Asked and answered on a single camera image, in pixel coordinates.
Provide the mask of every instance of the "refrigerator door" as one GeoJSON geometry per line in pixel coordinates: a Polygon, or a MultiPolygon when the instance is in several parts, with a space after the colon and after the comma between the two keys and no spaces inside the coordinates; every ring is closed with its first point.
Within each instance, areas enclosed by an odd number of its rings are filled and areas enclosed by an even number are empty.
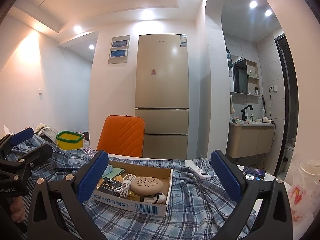
{"type": "Polygon", "coordinates": [[[187,146],[188,135],[145,135],[142,157],[185,160],[187,146]]]}
{"type": "Polygon", "coordinates": [[[136,107],[189,108],[188,52],[179,34],[139,36],[136,107]]]}
{"type": "Polygon", "coordinates": [[[145,121],[145,133],[188,134],[189,110],[136,109],[145,121]]]}

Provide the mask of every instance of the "ceiling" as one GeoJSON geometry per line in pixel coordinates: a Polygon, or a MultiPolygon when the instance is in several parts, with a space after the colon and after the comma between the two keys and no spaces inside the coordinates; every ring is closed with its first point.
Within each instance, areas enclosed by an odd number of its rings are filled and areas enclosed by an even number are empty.
{"type": "Polygon", "coordinates": [[[17,0],[8,15],[55,39],[79,55],[87,55],[88,37],[100,26],[142,20],[195,21],[202,0],[17,0]],[[145,14],[146,8],[151,13],[145,14]],[[82,27],[76,34],[74,27],[82,27]]]}
{"type": "Polygon", "coordinates": [[[93,62],[94,50],[96,48],[98,40],[98,32],[90,33],[77,39],[72,40],[71,44],[66,43],[66,48],[71,49],[73,52],[77,53],[81,57],[84,57],[90,62],[93,62]]]}
{"type": "Polygon", "coordinates": [[[268,9],[272,10],[266,0],[225,0],[221,19],[223,32],[258,42],[280,27],[274,13],[265,16],[268,9]],[[256,1],[257,7],[251,9],[251,1],[256,1]]]}

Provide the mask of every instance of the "cardboard box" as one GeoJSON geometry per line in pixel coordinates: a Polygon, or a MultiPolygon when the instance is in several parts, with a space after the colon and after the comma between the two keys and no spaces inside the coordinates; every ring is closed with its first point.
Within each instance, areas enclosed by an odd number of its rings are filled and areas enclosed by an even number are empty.
{"type": "Polygon", "coordinates": [[[140,201],[129,200],[125,198],[121,198],[118,196],[113,196],[110,194],[106,194],[104,192],[94,190],[91,198],[98,200],[102,203],[108,204],[110,206],[118,207],[121,209],[125,209],[128,211],[133,211],[141,214],[147,215],[155,215],[165,217],[168,213],[168,203],[171,194],[171,185],[172,185],[172,169],[166,168],[156,168],[150,166],[143,166],[131,163],[121,163],[115,161],[109,161],[114,168],[122,168],[125,169],[125,173],[133,174],[138,177],[153,177],[160,179],[164,188],[162,189],[162,193],[167,197],[165,204],[150,204],[144,203],[140,201]]]}

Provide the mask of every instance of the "blue plaid fabric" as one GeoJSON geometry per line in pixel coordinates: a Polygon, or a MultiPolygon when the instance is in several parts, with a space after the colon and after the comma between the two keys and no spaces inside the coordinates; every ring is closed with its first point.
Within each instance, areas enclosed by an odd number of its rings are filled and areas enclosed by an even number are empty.
{"type": "MultiPolygon", "coordinates": [[[[33,138],[14,147],[8,159],[16,160],[19,156],[43,143],[45,143],[43,139],[34,135],[33,138]]],[[[69,173],[76,173],[91,158],[81,150],[64,151],[55,145],[52,145],[52,148],[52,157],[38,166],[29,178],[30,193],[24,196],[26,220],[28,219],[32,192],[38,178],[45,178],[47,181],[61,180],[69,173]]],[[[211,180],[197,179],[193,171],[185,166],[183,160],[122,160],[112,157],[110,160],[171,168],[173,169],[173,180],[167,217],[129,212],[93,199],[84,202],[83,206],[92,220],[109,240],[211,240],[236,206],[236,203],[229,199],[219,179],[214,176],[215,173],[207,160],[197,159],[194,162],[212,175],[211,180]]],[[[62,201],[59,201],[59,206],[70,232],[80,237],[62,201]]],[[[253,213],[254,211],[252,211],[252,215],[239,238],[249,233],[255,220],[253,213]]]]}

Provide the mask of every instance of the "barcode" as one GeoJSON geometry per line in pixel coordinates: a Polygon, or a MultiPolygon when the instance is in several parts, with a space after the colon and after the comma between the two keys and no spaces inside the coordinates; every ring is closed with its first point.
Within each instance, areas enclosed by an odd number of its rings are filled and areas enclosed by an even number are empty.
{"type": "Polygon", "coordinates": [[[149,215],[159,214],[159,207],[157,206],[148,206],[148,205],[142,205],[142,204],[135,204],[135,206],[136,206],[136,212],[141,212],[149,215]]]}

